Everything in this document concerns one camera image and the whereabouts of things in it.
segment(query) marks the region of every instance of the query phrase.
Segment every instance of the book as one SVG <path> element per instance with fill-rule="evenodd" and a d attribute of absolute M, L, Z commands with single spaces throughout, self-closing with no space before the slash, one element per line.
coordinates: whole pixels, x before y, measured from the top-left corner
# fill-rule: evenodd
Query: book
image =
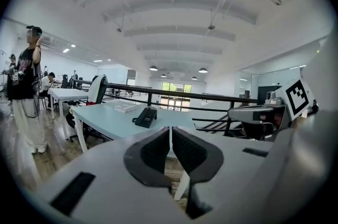
<path fill-rule="evenodd" d="M 127 112 L 130 112 L 130 111 L 132 111 L 136 108 L 138 108 L 138 105 L 126 103 L 126 104 L 122 104 L 122 105 L 119 105 L 119 106 L 115 106 L 114 110 L 122 112 L 122 113 L 127 113 Z"/>

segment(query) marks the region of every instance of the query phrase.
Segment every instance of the table leg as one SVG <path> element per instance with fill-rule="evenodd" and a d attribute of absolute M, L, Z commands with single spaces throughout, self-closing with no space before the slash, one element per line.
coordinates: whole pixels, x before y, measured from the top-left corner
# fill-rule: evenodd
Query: table leg
<path fill-rule="evenodd" d="M 85 153 L 88 149 L 86 146 L 85 137 L 83 136 L 82 124 L 78 117 L 74 116 L 74 119 L 75 119 L 75 127 L 76 127 L 76 132 L 79 137 L 80 145 L 81 145 L 82 151 Z"/>
<path fill-rule="evenodd" d="M 185 171 L 183 171 L 183 175 L 181 177 L 179 187 L 177 188 L 177 191 L 175 193 L 174 200 L 179 201 L 181 199 L 184 191 L 189 185 L 189 181 L 190 181 L 189 175 Z"/>
<path fill-rule="evenodd" d="M 53 99 L 53 96 L 52 94 L 50 94 L 51 96 L 51 109 L 52 109 L 52 119 L 55 119 L 55 116 L 54 116 L 54 99 Z"/>
<path fill-rule="evenodd" d="M 59 110 L 60 110 L 60 117 L 61 117 L 61 125 L 63 129 L 63 134 L 64 134 L 64 139 L 68 139 L 67 131 L 65 129 L 65 124 L 64 124 L 64 115 L 63 115 L 63 106 L 62 106 L 62 101 L 59 101 Z"/>

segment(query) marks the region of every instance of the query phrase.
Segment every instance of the sneaker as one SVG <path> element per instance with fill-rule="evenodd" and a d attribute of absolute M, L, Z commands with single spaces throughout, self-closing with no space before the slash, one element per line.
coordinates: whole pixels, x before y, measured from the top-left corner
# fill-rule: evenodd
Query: sneaker
<path fill-rule="evenodd" d="M 43 154 L 46 150 L 47 150 L 47 146 L 42 147 L 42 148 L 38 148 L 38 149 L 37 149 L 37 151 L 38 151 L 40 154 Z"/>

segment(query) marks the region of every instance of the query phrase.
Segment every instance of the floor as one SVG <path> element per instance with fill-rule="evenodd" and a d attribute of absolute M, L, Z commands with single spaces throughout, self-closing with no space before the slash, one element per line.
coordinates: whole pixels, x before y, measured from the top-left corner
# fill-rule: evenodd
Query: floor
<path fill-rule="evenodd" d="M 77 138 L 73 142 L 65 141 L 60 123 L 59 112 L 55 112 L 55 120 L 52 114 L 40 106 L 40 116 L 48 141 L 48 149 L 43 154 L 32 155 L 25 143 L 24 138 L 17 131 L 14 117 L 10 116 L 10 108 L 4 116 L 0 115 L 0 145 L 3 157 L 7 159 L 8 165 L 17 178 L 25 187 L 34 191 L 36 187 L 48 180 L 55 172 L 67 163 L 82 154 L 82 149 Z M 64 114 L 68 113 L 68 106 L 63 105 Z M 66 123 L 68 134 L 74 135 L 75 131 Z M 102 141 L 88 137 L 87 146 L 92 148 Z M 165 175 L 173 180 L 172 195 L 174 196 L 178 187 L 183 168 L 175 158 L 167 158 L 165 164 Z M 178 201 L 182 209 L 187 203 L 187 193 Z"/>

